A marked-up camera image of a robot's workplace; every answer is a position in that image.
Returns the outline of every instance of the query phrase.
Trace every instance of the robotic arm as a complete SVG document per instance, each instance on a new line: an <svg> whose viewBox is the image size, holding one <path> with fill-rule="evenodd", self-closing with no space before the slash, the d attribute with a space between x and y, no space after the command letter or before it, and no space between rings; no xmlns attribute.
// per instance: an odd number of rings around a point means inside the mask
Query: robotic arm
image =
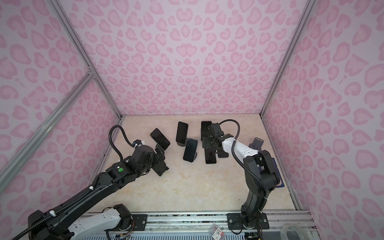
<svg viewBox="0 0 384 240"><path fill-rule="evenodd" d="M238 131L235 137L231 134L224 134L221 130L220 124L226 121L237 124ZM266 150L259 151L237 142L240 125L235 120L228 119L221 123L214 123L208 126L208 130L209 137L203 138L203 148L214 148L217 153L222 151L231 153L240 166L244 168L249 193L247 200L241 207L241 218L245 227L259 228L258 221L268 195L280 183L280 176L271 155Z"/></svg>
<svg viewBox="0 0 384 240"><path fill-rule="evenodd" d="M135 148L132 156L114 163L105 172L99 173L90 186L59 206L45 213L40 210L32 213L28 217L28 228L17 235L14 240L20 239L27 233L30 240L75 240L83 239L101 230L113 228L115 230L132 230L131 213L122 204L101 214L78 220L82 214L103 198L135 181L136 178L147 174L151 168L159 176L168 170L164 163L164 150L159 145L156 145L156 151L154 151L153 148L142 145L140 140L136 140L134 144L131 144L127 139L126 141ZM112 147L121 156L113 143Z"/></svg>

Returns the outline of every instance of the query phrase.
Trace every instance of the pink leopard print wallpaper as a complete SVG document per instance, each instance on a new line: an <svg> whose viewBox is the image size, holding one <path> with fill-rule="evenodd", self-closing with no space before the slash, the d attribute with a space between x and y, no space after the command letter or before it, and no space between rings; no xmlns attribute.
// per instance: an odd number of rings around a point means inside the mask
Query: pink leopard print wallpaper
<svg viewBox="0 0 384 240"><path fill-rule="evenodd" d="M85 75L44 0L0 3L0 172Z"/></svg>
<svg viewBox="0 0 384 240"><path fill-rule="evenodd" d="M259 113L306 0L62 0L123 114Z"/></svg>
<svg viewBox="0 0 384 240"><path fill-rule="evenodd" d="M25 229L32 212L47 211L85 188L116 123L92 81L0 196L0 239Z"/></svg>
<svg viewBox="0 0 384 240"><path fill-rule="evenodd" d="M384 1L321 0L266 124L323 240L384 239Z"/></svg>

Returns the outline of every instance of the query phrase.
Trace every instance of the roll of clear tape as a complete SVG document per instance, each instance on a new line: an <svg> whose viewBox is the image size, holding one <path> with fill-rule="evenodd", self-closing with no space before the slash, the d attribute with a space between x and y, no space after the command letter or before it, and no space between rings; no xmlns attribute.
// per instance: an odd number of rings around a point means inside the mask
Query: roll of clear tape
<svg viewBox="0 0 384 240"><path fill-rule="evenodd" d="M281 228L281 230L280 230L281 240L289 240L288 235L287 235L288 229L295 231L297 233L297 235L299 236L300 240L309 240L307 232L303 231L301 229L301 227L299 227L296 224L287 224Z"/></svg>

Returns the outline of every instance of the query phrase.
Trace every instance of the smartphone screen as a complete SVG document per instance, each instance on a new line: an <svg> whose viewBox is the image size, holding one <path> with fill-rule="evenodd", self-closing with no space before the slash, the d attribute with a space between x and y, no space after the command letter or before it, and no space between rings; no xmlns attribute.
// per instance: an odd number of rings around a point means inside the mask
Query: smartphone screen
<svg viewBox="0 0 384 240"><path fill-rule="evenodd" d="M216 163L216 154L214 148L206 148L205 152L205 163L206 164L215 164Z"/></svg>
<svg viewBox="0 0 384 240"><path fill-rule="evenodd" d="M197 143L199 141L196 139L189 138L187 140L187 145L185 146L183 160L188 162L193 162L195 160L195 153L197 149Z"/></svg>
<svg viewBox="0 0 384 240"><path fill-rule="evenodd" d="M185 144L187 141L188 123L179 122L177 125L176 142Z"/></svg>
<svg viewBox="0 0 384 240"><path fill-rule="evenodd" d="M229 154L227 152L222 151L222 152L219 152L217 154L217 157L218 158L227 158L227 157L229 157Z"/></svg>
<svg viewBox="0 0 384 240"><path fill-rule="evenodd" d="M203 141L203 137L209 136L208 126L211 124L212 124L211 121L202 121L201 122L201 141Z"/></svg>
<svg viewBox="0 0 384 240"><path fill-rule="evenodd" d="M155 140L155 142L163 149L166 150L167 147L170 145L170 142L168 139L161 133L161 131L156 128L151 132L150 136Z"/></svg>

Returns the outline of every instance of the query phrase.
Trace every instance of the small plastic packet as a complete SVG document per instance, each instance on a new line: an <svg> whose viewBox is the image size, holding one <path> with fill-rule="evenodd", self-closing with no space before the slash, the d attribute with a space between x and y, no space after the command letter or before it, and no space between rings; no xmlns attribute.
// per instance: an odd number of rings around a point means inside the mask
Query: small plastic packet
<svg viewBox="0 0 384 240"><path fill-rule="evenodd" d="M225 239L225 233L221 230L220 227L218 227L216 224L213 224L211 229L209 230L209 235L214 240L224 240Z"/></svg>

